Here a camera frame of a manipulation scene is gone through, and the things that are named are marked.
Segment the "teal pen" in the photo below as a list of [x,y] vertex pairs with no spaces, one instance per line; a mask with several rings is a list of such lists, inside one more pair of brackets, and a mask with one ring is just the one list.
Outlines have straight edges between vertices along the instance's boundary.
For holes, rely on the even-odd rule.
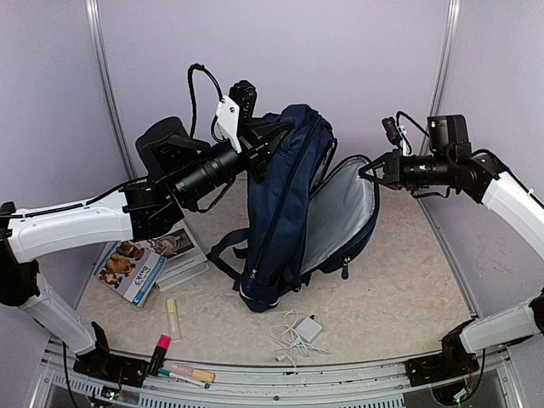
[[164,376],[164,377],[168,377],[168,378],[172,378],[176,381],[181,381],[183,383],[188,383],[188,384],[191,384],[191,385],[194,385],[194,386],[197,386],[199,388],[203,388],[203,389],[209,389],[210,388],[210,384],[207,383],[207,382],[202,382],[202,381],[199,381],[199,380],[195,380],[193,378],[189,378],[189,377],[184,377],[184,376],[181,376],[177,373],[174,373],[174,372],[170,372],[168,370],[165,370],[163,368],[159,368],[158,369],[158,374],[160,376]]

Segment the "left corner aluminium post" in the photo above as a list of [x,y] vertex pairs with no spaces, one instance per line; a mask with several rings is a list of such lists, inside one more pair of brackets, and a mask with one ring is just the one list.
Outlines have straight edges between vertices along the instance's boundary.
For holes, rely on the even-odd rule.
[[136,175],[133,160],[130,155],[128,143],[123,132],[121,118],[119,115],[114,87],[111,80],[105,38],[102,31],[99,2],[97,0],[86,0],[85,9],[88,20],[90,37],[93,44],[95,59],[99,70],[99,80],[102,93],[105,99],[106,109],[114,135],[114,141],[120,155],[122,167],[126,177],[133,179]]

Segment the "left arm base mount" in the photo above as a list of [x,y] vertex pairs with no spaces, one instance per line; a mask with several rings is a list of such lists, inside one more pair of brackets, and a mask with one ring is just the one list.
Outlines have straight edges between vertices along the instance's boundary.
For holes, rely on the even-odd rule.
[[96,336],[95,347],[86,354],[78,354],[73,366],[74,372],[88,377],[117,383],[119,386],[141,388],[147,372],[148,362],[134,357],[113,354],[110,351],[105,331],[91,323]]

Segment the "pink black highlighter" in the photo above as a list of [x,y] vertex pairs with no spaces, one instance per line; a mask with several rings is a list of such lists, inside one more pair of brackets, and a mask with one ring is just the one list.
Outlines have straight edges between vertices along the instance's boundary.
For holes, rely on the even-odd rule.
[[162,363],[169,349],[171,341],[172,339],[167,335],[160,336],[154,349],[153,355],[151,356],[150,363],[147,367],[148,375],[156,376],[158,374],[159,369],[162,367]]

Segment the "yellow highlighter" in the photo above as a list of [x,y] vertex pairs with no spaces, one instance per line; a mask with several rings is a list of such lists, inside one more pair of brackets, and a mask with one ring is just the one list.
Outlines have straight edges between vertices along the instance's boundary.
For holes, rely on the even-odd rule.
[[179,340],[181,338],[179,315],[176,300],[173,298],[167,300],[167,321],[171,339]]

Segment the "right corner aluminium post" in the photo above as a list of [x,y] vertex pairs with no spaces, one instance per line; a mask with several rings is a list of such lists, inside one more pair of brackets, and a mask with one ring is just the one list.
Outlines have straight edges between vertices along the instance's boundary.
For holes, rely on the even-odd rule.
[[445,22],[445,33],[439,57],[438,73],[431,98],[429,116],[437,116],[442,108],[451,65],[454,59],[457,32],[462,8],[461,0],[450,0]]

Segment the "coffee cover white book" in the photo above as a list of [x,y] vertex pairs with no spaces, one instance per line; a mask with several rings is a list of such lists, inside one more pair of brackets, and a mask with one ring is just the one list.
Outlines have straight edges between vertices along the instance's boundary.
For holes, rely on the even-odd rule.
[[165,235],[147,241],[166,261],[156,279],[164,292],[209,270],[207,257],[184,221],[177,222]]

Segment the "dog cover book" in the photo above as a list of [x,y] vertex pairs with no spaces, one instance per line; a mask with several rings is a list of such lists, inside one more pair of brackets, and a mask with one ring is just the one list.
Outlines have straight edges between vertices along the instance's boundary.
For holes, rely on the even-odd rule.
[[118,241],[105,245],[99,255],[93,277],[113,292],[142,308],[166,258],[132,241]]

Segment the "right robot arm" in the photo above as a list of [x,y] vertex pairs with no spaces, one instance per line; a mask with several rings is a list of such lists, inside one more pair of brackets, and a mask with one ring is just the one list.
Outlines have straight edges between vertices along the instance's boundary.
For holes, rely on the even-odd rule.
[[[505,221],[536,252],[543,254],[543,204],[510,168],[486,149],[473,150],[462,115],[431,116],[426,135],[430,152],[406,156],[400,143],[403,133],[396,119],[382,121],[394,149],[363,166],[359,176],[391,190],[405,189],[414,198],[417,190],[444,186],[465,193]],[[543,332],[543,296],[483,319],[469,321],[450,331],[434,362],[442,377],[453,377],[468,356],[501,344],[521,343]]]

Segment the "corner aluminium post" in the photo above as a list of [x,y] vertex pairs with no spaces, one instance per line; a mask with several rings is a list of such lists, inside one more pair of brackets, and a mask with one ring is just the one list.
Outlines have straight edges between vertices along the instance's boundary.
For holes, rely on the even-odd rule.
[[119,115],[114,87],[111,80],[105,38],[102,31],[99,2],[97,0],[86,0],[85,9],[88,20],[90,37],[93,44],[95,59],[99,70],[99,80],[102,93],[105,99],[106,109],[114,135],[114,141],[120,155],[122,167],[126,177],[133,179],[136,175],[133,160],[130,155],[128,143],[123,132],[121,118]]
[[438,73],[431,98],[429,116],[437,116],[442,108],[451,65],[454,59],[457,32],[462,8],[461,0],[450,0],[445,22],[445,33],[439,57]]

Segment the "navy blue backpack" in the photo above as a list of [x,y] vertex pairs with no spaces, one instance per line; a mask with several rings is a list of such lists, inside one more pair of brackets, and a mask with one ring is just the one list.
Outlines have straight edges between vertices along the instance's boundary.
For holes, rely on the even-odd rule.
[[340,271],[367,246],[380,209],[377,184],[361,178],[369,163],[349,156],[335,167],[332,125],[309,105],[269,113],[271,125],[290,124],[261,183],[247,183],[249,225],[225,235],[207,254],[254,313],[275,308],[281,296],[308,285],[311,275]]

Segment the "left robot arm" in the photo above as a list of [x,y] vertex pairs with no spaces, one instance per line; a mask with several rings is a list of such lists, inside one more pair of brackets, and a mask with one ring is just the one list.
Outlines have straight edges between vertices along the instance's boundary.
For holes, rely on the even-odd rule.
[[247,172],[264,180],[267,165],[291,121],[241,119],[232,141],[211,145],[191,138],[179,118],[151,126],[136,141],[146,176],[129,180],[92,199],[45,209],[1,205],[1,303],[23,309],[64,342],[80,361],[103,378],[113,377],[119,360],[104,331],[86,323],[49,290],[38,258],[110,241],[142,241],[167,233],[198,201]]

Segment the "metal frame rail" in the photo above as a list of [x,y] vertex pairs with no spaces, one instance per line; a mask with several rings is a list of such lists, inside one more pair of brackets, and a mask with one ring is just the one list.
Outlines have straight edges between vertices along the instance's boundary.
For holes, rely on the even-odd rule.
[[59,341],[48,343],[25,407],[525,407],[503,350],[488,351],[473,375],[414,385],[402,359],[325,366],[202,365],[215,374],[208,388],[160,376],[139,386],[73,371]]

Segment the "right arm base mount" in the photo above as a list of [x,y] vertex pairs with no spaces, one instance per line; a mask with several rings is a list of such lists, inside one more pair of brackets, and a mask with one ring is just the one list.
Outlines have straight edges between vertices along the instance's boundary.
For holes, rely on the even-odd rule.
[[409,359],[405,370],[412,387],[436,383],[467,375],[479,369],[475,353],[467,352],[462,346],[462,330],[473,319],[461,323],[449,331],[441,340],[441,350],[437,354]]

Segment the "white charger adapter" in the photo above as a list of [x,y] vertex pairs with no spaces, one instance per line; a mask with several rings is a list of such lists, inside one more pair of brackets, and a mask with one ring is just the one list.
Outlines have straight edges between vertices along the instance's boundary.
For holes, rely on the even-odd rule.
[[322,333],[323,326],[307,316],[297,323],[295,331],[306,343],[312,343]]

